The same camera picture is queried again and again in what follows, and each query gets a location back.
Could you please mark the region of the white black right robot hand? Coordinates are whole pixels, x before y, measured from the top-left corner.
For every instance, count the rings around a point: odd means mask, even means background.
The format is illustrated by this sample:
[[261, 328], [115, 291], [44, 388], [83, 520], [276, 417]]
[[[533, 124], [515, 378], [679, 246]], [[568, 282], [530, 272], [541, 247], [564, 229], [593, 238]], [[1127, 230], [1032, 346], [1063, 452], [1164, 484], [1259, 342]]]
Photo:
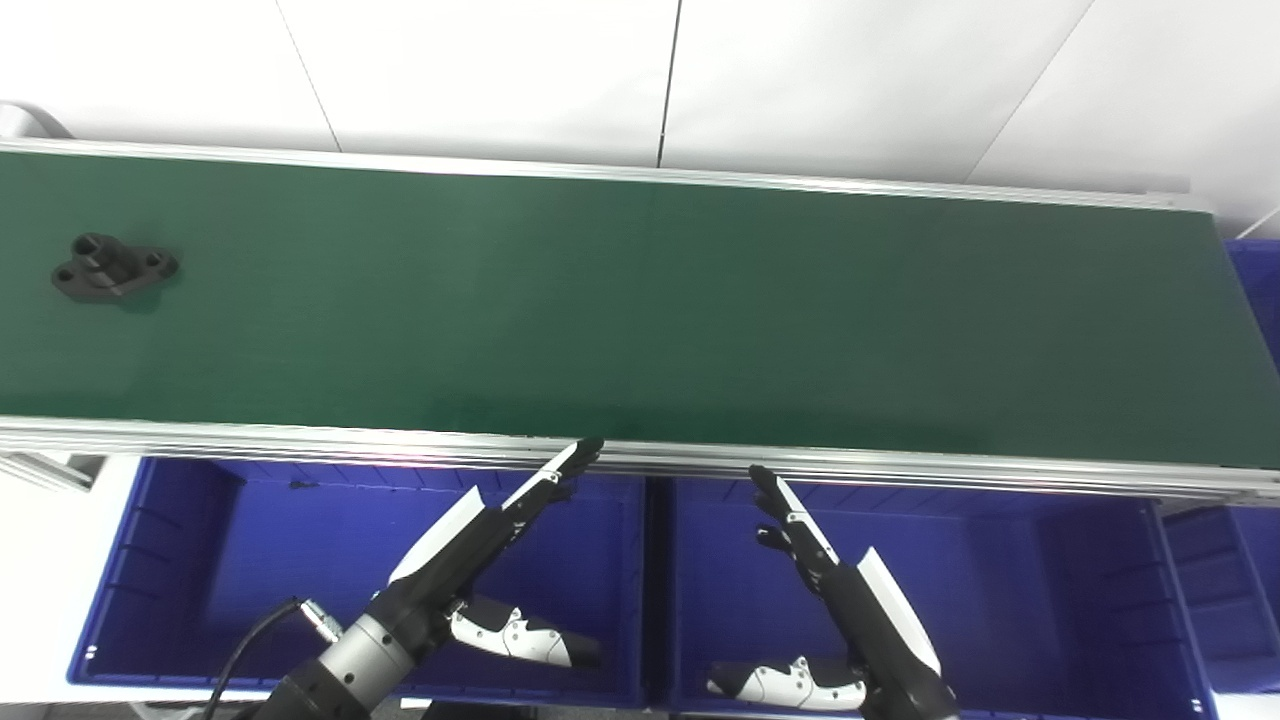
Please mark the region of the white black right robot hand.
[[957, 719], [956, 696], [922, 620], [874, 547], [845, 562], [785, 478], [748, 469], [755, 505], [774, 524], [758, 544], [787, 555], [803, 584], [826, 606], [846, 644], [844, 660], [799, 655], [788, 662], [713, 662], [707, 689], [726, 698], [864, 719]]

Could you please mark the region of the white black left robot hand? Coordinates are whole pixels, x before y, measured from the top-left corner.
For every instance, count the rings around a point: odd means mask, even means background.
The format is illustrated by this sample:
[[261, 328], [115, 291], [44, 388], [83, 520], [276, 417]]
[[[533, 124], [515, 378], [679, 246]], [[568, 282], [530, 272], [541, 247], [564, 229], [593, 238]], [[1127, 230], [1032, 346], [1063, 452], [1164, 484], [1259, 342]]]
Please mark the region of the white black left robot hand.
[[598, 667], [598, 641], [567, 632], [520, 606], [474, 591], [475, 580], [599, 457], [603, 439], [577, 439], [530, 475], [499, 506], [467, 491], [410, 548], [366, 607], [379, 644], [419, 664], [457, 641], [495, 656], [558, 667]]

